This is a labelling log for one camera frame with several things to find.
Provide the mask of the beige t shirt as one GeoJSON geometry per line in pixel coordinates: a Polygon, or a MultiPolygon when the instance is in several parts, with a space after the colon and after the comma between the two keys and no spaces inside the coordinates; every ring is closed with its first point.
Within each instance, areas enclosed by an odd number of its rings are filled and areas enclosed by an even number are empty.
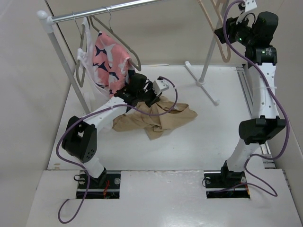
{"type": "Polygon", "coordinates": [[[185,103],[177,103],[170,112],[164,114],[173,104],[164,96],[151,107],[140,102],[136,108],[145,114],[138,111],[123,114],[114,119],[112,129],[117,132],[144,129],[149,139],[155,140],[160,138],[165,131],[179,128],[197,117],[197,113],[185,103]]]}

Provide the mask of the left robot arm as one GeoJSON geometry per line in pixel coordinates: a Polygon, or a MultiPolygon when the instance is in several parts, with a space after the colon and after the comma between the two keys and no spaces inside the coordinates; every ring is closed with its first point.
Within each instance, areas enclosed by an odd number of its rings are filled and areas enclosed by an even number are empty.
{"type": "Polygon", "coordinates": [[[129,84],[116,91],[113,97],[88,117],[73,127],[62,140],[62,148],[81,162],[89,173],[89,182],[101,187],[107,171],[96,156],[98,133],[113,120],[135,107],[139,102],[151,106],[160,100],[161,94],[169,89],[164,79],[151,82],[143,74],[136,73],[129,84]]]}

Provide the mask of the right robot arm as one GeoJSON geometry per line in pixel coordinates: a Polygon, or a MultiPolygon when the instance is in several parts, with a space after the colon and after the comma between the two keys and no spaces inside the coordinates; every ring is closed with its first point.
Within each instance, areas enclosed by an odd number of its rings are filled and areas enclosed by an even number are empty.
{"type": "Polygon", "coordinates": [[[237,18],[226,21],[226,30],[218,28],[215,35],[225,43],[227,33],[230,43],[239,42],[245,46],[248,70],[252,77],[253,108],[251,119],[239,125],[239,142],[221,168],[220,174],[210,175],[220,187],[232,187],[244,178],[245,161],[267,140],[275,137],[286,126],[286,120],[279,117],[277,105],[272,98],[275,92],[275,71],[277,51],[270,43],[278,26],[278,16],[265,11],[248,25],[248,20],[237,22],[237,18]]]}

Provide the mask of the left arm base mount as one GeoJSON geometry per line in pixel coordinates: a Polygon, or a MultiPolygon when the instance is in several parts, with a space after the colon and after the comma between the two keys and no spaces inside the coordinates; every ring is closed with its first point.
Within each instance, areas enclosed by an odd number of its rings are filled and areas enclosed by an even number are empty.
{"type": "MultiPolygon", "coordinates": [[[[81,171],[73,177],[77,182],[76,198],[84,197],[88,186],[88,176],[81,171]]],[[[90,178],[86,199],[119,199],[120,197],[121,171],[109,171],[100,185],[96,179],[90,178]]]]}

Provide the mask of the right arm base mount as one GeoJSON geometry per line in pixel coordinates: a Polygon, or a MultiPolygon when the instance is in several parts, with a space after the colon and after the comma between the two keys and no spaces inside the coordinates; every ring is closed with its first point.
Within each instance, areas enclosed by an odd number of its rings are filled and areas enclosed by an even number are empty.
{"type": "Polygon", "coordinates": [[[249,199],[249,191],[245,185],[232,188],[243,181],[245,176],[225,177],[220,171],[204,171],[202,185],[206,188],[208,199],[249,199]]]}

